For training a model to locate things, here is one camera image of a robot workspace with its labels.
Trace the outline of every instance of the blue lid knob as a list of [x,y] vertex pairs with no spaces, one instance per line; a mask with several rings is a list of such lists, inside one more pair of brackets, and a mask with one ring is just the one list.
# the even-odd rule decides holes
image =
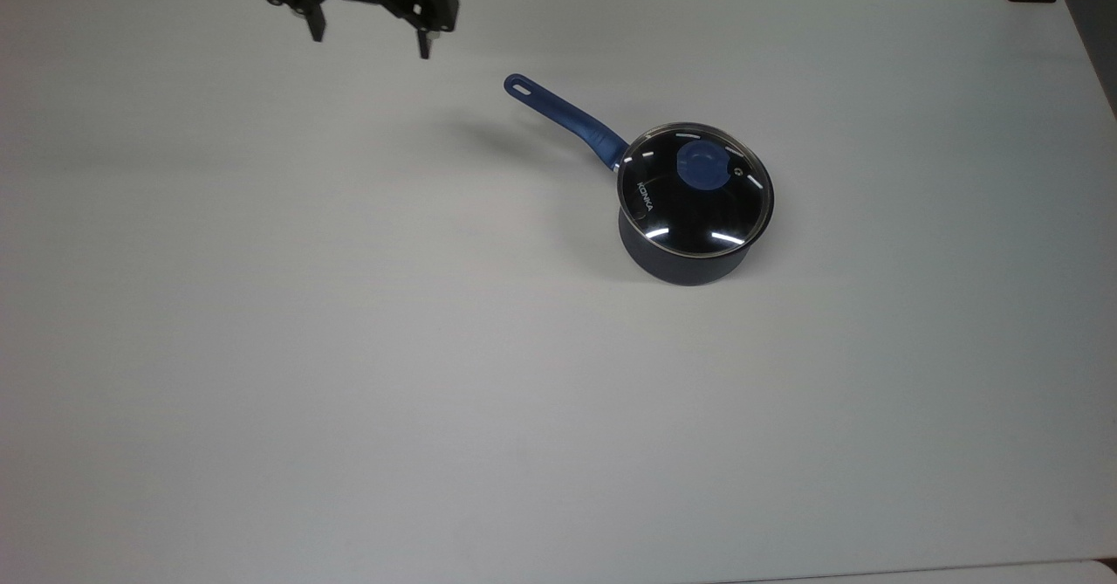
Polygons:
[[695,190],[718,190],[729,182],[729,153],[717,143],[703,138],[687,143],[676,162],[679,178]]

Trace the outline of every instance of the pan handle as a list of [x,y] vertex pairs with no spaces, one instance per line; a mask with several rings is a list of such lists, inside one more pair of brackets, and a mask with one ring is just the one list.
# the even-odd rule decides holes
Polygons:
[[523,75],[512,74],[504,80],[504,90],[543,114],[551,122],[579,135],[594,154],[610,170],[617,170],[618,162],[628,149],[628,142],[611,131],[605,124],[579,109],[577,106],[552,94]]

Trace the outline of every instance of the table surface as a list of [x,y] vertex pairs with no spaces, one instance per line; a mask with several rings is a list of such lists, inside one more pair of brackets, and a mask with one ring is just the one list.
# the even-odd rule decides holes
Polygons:
[[1117,574],[1096,562],[984,568],[951,568],[824,578],[783,580],[790,584],[1117,584]]
[[[681,583],[1117,553],[1117,123],[1062,2],[0,0],[11,582]],[[728,278],[627,257],[720,126]]]

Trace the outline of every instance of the brand logo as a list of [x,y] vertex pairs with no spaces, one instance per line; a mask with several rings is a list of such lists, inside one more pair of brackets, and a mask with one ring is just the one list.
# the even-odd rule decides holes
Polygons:
[[636,183],[636,188],[638,190],[640,190],[640,198],[643,199],[643,205],[646,205],[648,208],[648,210],[651,210],[651,199],[648,198],[648,190],[647,190],[647,188],[643,186],[642,182]]

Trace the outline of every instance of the black saucepan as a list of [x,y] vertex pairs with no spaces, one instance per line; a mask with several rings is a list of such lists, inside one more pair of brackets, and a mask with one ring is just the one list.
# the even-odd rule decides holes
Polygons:
[[523,75],[504,88],[570,130],[617,173],[618,222],[650,275],[700,286],[741,265],[772,218],[772,181],[742,142],[700,123],[653,127],[629,145],[596,118]]

